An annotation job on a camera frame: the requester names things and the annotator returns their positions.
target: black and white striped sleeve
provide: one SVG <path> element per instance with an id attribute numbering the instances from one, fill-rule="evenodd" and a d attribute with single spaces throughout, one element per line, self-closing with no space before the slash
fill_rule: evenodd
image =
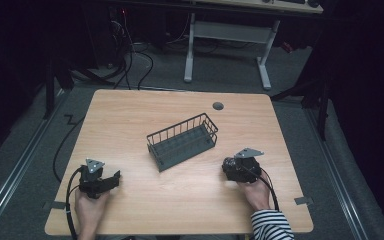
<path id="1" fill-rule="evenodd" d="M 260 210 L 251 216 L 256 240 L 294 239 L 288 220 L 282 212 Z"/>

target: hand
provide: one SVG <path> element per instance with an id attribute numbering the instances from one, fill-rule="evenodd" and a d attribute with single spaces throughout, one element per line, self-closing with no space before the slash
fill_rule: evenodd
<path id="1" fill-rule="evenodd" d="M 267 174 L 264 171 L 262 171 L 261 177 L 268 182 Z M 237 183 L 245 193 L 246 199 L 255 211 L 270 209 L 270 189 L 263 181 L 257 180 L 253 183 Z"/>
<path id="2" fill-rule="evenodd" d="M 76 189 L 75 210 L 80 223 L 79 240 L 95 239 L 96 230 L 104 215 L 105 205 L 110 192 L 102 193 L 98 199 L 92 199 L 86 193 Z"/>

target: desk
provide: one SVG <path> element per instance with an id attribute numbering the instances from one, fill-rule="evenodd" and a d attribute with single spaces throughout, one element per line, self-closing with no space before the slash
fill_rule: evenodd
<path id="1" fill-rule="evenodd" d="M 223 110 L 215 110 L 214 102 Z M 216 146 L 160 173 L 146 136 L 203 112 L 219 129 Z M 270 98 L 263 94 L 98 90 L 55 200 L 64 202 L 70 176 L 89 157 L 106 163 L 103 178 L 122 174 L 100 234 L 250 233 L 253 211 L 221 169 L 225 157 L 245 147 L 265 152 L 256 159 L 271 176 L 292 230 L 311 231 L 307 206 L 294 201 L 303 194 Z M 75 213 L 73 219 L 78 229 Z M 51 210 L 45 231 L 70 234 L 64 210 Z"/>
<path id="2" fill-rule="evenodd" d="M 276 11 L 295 11 L 302 13 L 318 13 L 321 14 L 323 9 L 321 6 L 317 8 L 310 7 L 306 4 L 296 4 L 283 1 L 274 1 L 264 3 L 261 0 L 195 0 L 200 3 L 211 4 L 224 4 L 238 7 L 262 8 Z M 272 27 L 251 27 L 235 24 L 222 24 L 207 21 L 195 21 L 195 14 L 193 13 L 190 21 L 189 28 L 189 46 L 186 57 L 185 66 L 185 82 L 192 81 L 193 73 L 193 43 L 194 38 L 214 38 L 224 39 L 251 43 L 264 44 L 265 47 L 261 51 L 261 56 L 257 58 L 257 65 L 260 71 L 261 81 L 265 90 L 271 89 L 269 76 L 266 69 L 266 61 L 276 37 L 280 20 L 275 20 Z"/>

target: black wire basket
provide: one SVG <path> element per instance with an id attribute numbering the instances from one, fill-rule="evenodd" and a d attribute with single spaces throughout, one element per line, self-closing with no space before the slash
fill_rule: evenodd
<path id="1" fill-rule="evenodd" d="M 152 133 L 148 150 L 160 172 L 216 145 L 218 128 L 206 113 Z"/>

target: black cable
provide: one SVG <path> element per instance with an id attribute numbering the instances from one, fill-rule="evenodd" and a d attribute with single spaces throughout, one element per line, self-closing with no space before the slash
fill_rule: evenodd
<path id="1" fill-rule="evenodd" d="M 142 54 L 142 55 L 148 57 L 149 60 L 151 61 L 151 66 L 149 67 L 148 72 L 139 80 L 138 90 L 140 90 L 140 85 L 142 84 L 142 81 L 145 79 L 146 76 L 148 76 L 148 74 L 151 72 L 152 68 L 154 67 L 154 61 L 152 60 L 152 58 L 149 55 L 147 55 L 145 53 L 138 53 L 138 54 Z"/>
<path id="2" fill-rule="evenodd" d="M 125 76 L 127 76 L 127 73 L 130 71 L 130 68 L 132 67 L 132 63 L 133 63 L 133 57 L 132 57 L 132 51 L 130 51 L 130 63 L 129 63 L 129 67 L 127 69 L 124 69 L 124 75 L 120 77 L 120 79 L 114 84 L 114 87 L 113 89 L 116 89 L 118 87 L 118 85 L 121 83 L 121 81 L 123 80 L 123 78 Z M 130 89 L 130 83 L 129 83 L 129 80 L 126 79 L 126 82 L 127 82 L 127 85 Z"/>
<path id="3" fill-rule="evenodd" d="M 57 171 L 56 171 L 56 161 L 57 161 L 57 157 L 58 157 L 58 154 L 59 152 L 61 151 L 61 148 L 62 146 L 64 145 L 65 141 L 68 139 L 68 137 L 70 136 L 70 134 L 74 131 L 74 129 L 81 123 L 83 122 L 83 120 L 85 120 L 85 117 L 81 118 L 79 121 L 77 121 L 76 124 L 74 124 L 74 126 L 70 129 L 70 131 L 65 135 L 64 139 L 62 140 L 62 142 L 60 143 L 60 145 L 58 146 L 58 149 L 57 149 L 57 152 L 55 153 L 54 155 L 54 159 L 52 161 L 52 170 L 54 172 L 54 176 L 55 178 L 58 180 L 58 182 L 61 182 L 61 178 L 58 176 L 57 174 Z"/>
<path id="4" fill-rule="evenodd" d="M 76 174 L 81 171 L 82 171 L 82 167 L 76 169 L 73 175 L 71 175 L 70 181 L 68 182 L 67 194 L 65 198 L 65 213 L 67 215 L 67 222 L 68 222 L 68 227 L 70 228 L 71 238 L 73 238 L 74 240 L 77 239 L 77 233 L 76 233 L 76 229 L 74 228 L 73 218 L 71 216 L 71 208 L 70 208 L 70 194 L 74 190 L 74 189 L 71 189 L 71 183 L 73 182 L 73 179 L 76 176 Z"/>
<path id="5" fill-rule="evenodd" d="M 244 168 L 246 171 L 248 171 L 249 173 L 251 173 L 252 175 L 254 175 L 256 178 L 260 179 L 261 181 L 263 181 L 264 184 L 266 184 L 266 186 L 269 188 L 270 190 L 270 193 L 272 194 L 272 198 L 273 198 L 273 203 L 274 203 L 274 209 L 276 211 L 280 211 L 279 210 L 279 203 L 277 202 L 277 196 L 276 196 L 276 193 L 274 192 L 274 189 L 273 189 L 273 183 L 270 179 L 270 176 L 269 174 L 262 168 L 260 168 L 266 175 L 267 175 L 267 178 L 269 179 L 269 182 L 268 183 L 265 179 L 263 179 L 261 176 L 258 176 L 257 174 L 255 174 L 254 172 L 252 172 L 251 170 L 249 170 L 248 168 L 246 168 L 244 165 L 240 164 L 242 168 Z"/>

